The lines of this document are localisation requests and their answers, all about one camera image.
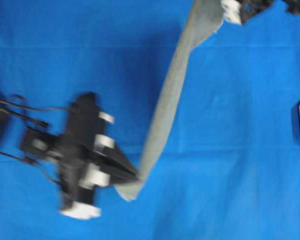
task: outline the gray cloth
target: gray cloth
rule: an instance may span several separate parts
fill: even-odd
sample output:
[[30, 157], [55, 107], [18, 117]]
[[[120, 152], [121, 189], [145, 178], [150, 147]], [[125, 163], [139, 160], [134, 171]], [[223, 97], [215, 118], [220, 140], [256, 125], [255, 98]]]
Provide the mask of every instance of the gray cloth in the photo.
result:
[[223, 23], [221, 0], [194, 0], [176, 47], [154, 112], [142, 153], [139, 182], [116, 185], [127, 201], [136, 199], [166, 145], [186, 77], [191, 51], [217, 31]]

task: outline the white plastic part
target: white plastic part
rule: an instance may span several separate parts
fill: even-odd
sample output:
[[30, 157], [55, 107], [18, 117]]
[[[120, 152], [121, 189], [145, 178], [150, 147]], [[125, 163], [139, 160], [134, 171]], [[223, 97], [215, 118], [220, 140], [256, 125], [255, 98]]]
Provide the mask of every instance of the white plastic part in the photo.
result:
[[101, 216], [101, 209], [82, 202], [73, 202], [72, 207], [60, 211], [61, 214], [80, 220], [89, 220]]
[[95, 135], [94, 146], [108, 147], [113, 149], [115, 147], [115, 140], [108, 136], [97, 134]]
[[112, 124], [115, 123], [115, 118], [113, 116], [103, 112], [103, 111], [101, 111], [99, 113], [99, 118], [104, 119], [107, 122], [112, 123]]
[[79, 186], [85, 189], [92, 189], [94, 185], [106, 187], [109, 183], [110, 175], [100, 171], [99, 166], [90, 163], [86, 175], [79, 181]]
[[40, 149], [41, 151], [45, 151], [48, 149], [48, 145], [37, 138], [32, 141], [32, 145], [35, 146], [37, 149]]
[[241, 4], [236, 0], [221, 0], [224, 9], [224, 18], [227, 22], [241, 25], [240, 9]]

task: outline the blue fabric surface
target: blue fabric surface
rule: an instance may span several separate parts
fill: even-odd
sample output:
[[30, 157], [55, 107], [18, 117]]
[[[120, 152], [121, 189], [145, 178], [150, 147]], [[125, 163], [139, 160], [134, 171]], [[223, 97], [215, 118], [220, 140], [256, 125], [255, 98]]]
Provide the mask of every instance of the blue fabric surface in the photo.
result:
[[[191, 8], [184, 0], [0, 0], [0, 91], [32, 106], [99, 93], [135, 164]], [[276, 1], [192, 53], [167, 146], [133, 202], [99, 190], [102, 217], [58, 213], [58, 188], [0, 156], [0, 240], [300, 240], [300, 16]], [[64, 112], [32, 112], [63, 131]], [[14, 119], [2, 150], [16, 155]], [[55, 167], [45, 165], [53, 174]]]

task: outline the blue cloth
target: blue cloth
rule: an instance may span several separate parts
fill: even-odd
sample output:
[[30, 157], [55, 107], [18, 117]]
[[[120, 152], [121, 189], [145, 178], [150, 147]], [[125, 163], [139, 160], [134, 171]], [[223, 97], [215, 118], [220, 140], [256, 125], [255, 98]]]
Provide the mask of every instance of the blue cloth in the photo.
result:
[[[191, 8], [184, 0], [0, 0], [0, 91], [66, 106], [95, 91], [138, 164]], [[192, 53], [167, 146], [138, 199], [96, 193], [102, 217], [58, 213], [59, 189], [0, 156], [0, 240], [300, 240], [300, 16], [224, 23]], [[64, 112], [32, 112], [63, 131]], [[20, 155], [13, 119], [0, 149]], [[46, 163], [53, 175], [55, 167]]]

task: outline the wire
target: wire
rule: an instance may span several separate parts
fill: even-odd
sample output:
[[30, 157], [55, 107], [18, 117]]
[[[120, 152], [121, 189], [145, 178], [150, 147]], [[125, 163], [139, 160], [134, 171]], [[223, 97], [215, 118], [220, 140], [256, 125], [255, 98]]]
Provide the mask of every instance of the wire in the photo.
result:
[[40, 126], [43, 127], [43, 128], [47, 128], [48, 125], [49, 125], [48, 123], [46, 123], [46, 122], [44, 122], [44, 121], [40, 121], [40, 120], [38, 120], [38, 119], [34, 119], [34, 118], [32, 118], [32, 117], [22, 115], [22, 114], [20, 114], [20, 113], [18, 113], [18, 112], [15, 112], [15, 111], [11, 111], [11, 110], [5, 110], [5, 111], [6, 111], [7, 113], [9, 113], [9, 114], [12, 114], [12, 115], [18, 117], [18, 118], [21, 118], [21, 119], [23, 119], [23, 120], [28, 120], [28, 121], [31, 121], [31, 122], [37, 124], [37, 125], [40, 125]]
[[12, 159], [16, 159], [16, 160], [19, 160], [19, 161], [24, 161], [24, 159], [22, 159], [22, 158], [20, 158], [20, 157], [17, 157], [17, 156], [14, 156], [14, 155], [5, 153], [5, 152], [3, 152], [3, 151], [0, 151], [0, 154], [1, 154], [1, 155], [4, 155], [4, 156], [6, 156], [6, 157], [12, 158]]
[[[21, 95], [19, 95], [19, 94], [12, 94], [12, 99], [20, 99], [21, 101], [22, 101], [22, 105], [24, 106], [24, 107], [27, 107], [27, 100], [23, 97], [23, 96], [21, 96]], [[28, 116], [28, 113], [27, 113], [27, 109], [25, 109], [25, 108], [22, 108], [22, 114], [23, 115], [25, 115], [25, 116]], [[23, 122], [24, 122], [24, 125], [26, 126], [26, 127], [28, 127], [28, 124], [27, 124], [27, 120], [26, 119], [23, 119]]]
[[38, 165], [39, 169], [41, 170], [41, 172], [43, 173], [43, 175], [44, 175], [49, 181], [53, 182], [54, 184], [58, 184], [58, 185], [61, 184], [61, 182], [59, 182], [59, 181], [57, 181], [57, 180], [54, 180], [52, 177], [50, 177], [50, 176], [48, 175], [48, 173], [46, 172], [46, 170], [44, 170], [43, 166], [42, 166], [39, 162], [37, 162], [37, 165]]
[[74, 111], [72, 108], [63, 107], [63, 106], [31, 107], [31, 106], [20, 105], [20, 104], [16, 104], [16, 103], [4, 101], [4, 100], [0, 100], [0, 104], [10, 105], [10, 106], [20, 108], [20, 109], [26, 109], [26, 110], [30, 110], [30, 111], [40, 111], [40, 112], [55, 111], [55, 110], [64, 110], [64, 111], [70, 111], [70, 112]]
[[[9, 158], [12, 158], [12, 159], [16, 159], [16, 160], [19, 160], [21, 162], [25, 162], [25, 160], [21, 157], [17, 157], [17, 156], [14, 156], [14, 155], [11, 155], [11, 154], [8, 154], [8, 153], [5, 153], [3, 151], [0, 151], [0, 154], [3, 155], [3, 156], [6, 156], [6, 157], [9, 157]], [[33, 164], [36, 164], [38, 166], [38, 168], [41, 170], [41, 172], [43, 173], [43, 175], [51, 182], [53, 182], [54, 184], [58, 184], [60, 185], [61, 183], [59, 181], [56, 181], [54, 180], [52, 177], [50, 177], [48, 175], [48, 173], [43, 169], [42, 165], [37, 162], [36, 160], [33, 160]]]

